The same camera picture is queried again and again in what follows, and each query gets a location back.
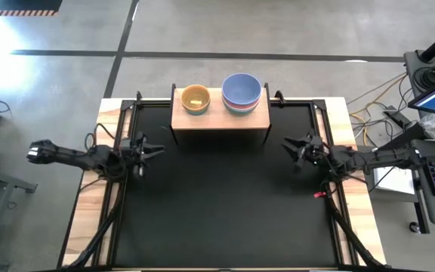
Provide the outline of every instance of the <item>bowl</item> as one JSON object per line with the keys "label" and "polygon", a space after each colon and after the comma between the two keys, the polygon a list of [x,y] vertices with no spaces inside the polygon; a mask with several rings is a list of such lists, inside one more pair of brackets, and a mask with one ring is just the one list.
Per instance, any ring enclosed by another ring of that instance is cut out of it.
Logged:
{"label": "bowl", "polygon": [[240,115],[240,116],[246,115],[246,114],[252,112],[256,108],[256,106],[258,105],[258,103],[256,103],[256,104],[253,104],[253,105],[251,105],[250,107],[247,107],[247,108],[236,108],[236,107],[233,107],[233,106],[229,105],[224,100],[224,97],[223,97],[223,104],[226,107],[226,109],[230,111],[230,113],[232,113],[234,115]]}
{"label": "bowl", "polygon": [[189,114],[201,115],[208,110],[211,95],[209,90],[202,85],[189,85],[180,95],[180,101]]}
{"label": "bowl", "polygon": [[232,105],[251,106],[261,96],[261,83],[252,75],[237,73],[224,80],[222,92]]}

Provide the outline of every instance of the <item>yellow bowl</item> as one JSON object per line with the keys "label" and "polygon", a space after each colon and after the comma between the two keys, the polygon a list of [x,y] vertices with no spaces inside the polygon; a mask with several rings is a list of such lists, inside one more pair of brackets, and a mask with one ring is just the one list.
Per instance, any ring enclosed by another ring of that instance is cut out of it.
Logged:
{"label": "yellow bowl", "polygon": [[209,90],[202,85],[189,85],[182,92],[180,101],[189,114],[201,115],[208,110],[211,95]]}

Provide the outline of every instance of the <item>red clip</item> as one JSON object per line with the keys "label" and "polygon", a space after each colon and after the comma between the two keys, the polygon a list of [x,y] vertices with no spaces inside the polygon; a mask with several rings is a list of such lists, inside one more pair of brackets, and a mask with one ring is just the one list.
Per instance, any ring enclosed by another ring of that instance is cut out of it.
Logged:
{"label": "red clip", "polygon": [[326,193],[325,192],[318,192],[318,193],[315,193],[313,196],[315,196],[315,198],[324,197],[324,196],[326,196]]}

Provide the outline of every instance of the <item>gray floor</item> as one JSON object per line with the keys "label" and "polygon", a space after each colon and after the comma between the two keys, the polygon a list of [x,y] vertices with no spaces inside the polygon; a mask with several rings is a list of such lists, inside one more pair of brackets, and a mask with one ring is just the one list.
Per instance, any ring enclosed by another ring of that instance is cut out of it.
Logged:
{"label": "gray floor", "polygon": [[[10,271],[51,269],[57,263],[81,171],[38,166],[24,158],[31,141],[83,148],[95,123],[113,57],[8,56],[14,49],[115,51],[130,0],[63,0],[57,17],[0,17],[0,99],[11,116],[0,122],[0,171],[39,184],[17,192],[18,207],[0,227],[0,260]],[[435,40],[435,1],[421,0],[141,0],[127,51],[241,52],[399,57]],[[171,83],[219,86],[247,72],[286,96],[347,100],[404,72],[401,63],[124,58],[113,97],[168,97]],[[404,90],[409,88],[405,82]],[[374,95],[349,106],[359,110]],[[381,99],[400,102],[395,88]],[[370,109],[374,118],[380,109]],[[418,115],[405,110],[411,119]],[[369,130],[387,143],[383,125]],[[432,234],[407,229],[413,205],[372,201],[387,263],[435,270]]]}

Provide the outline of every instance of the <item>white paper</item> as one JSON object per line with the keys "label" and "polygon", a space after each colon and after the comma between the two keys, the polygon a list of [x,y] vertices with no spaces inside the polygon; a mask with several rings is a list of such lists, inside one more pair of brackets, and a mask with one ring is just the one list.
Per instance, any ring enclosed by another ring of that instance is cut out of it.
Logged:
{"label": "white paper", "polygon": [[[392,167],[382,167],[374,169],[375,183],[381,180]],[[394,168],[382,181],[377,188],[392,190],[401,193],[415,194],[412,171],[410,169]]]}

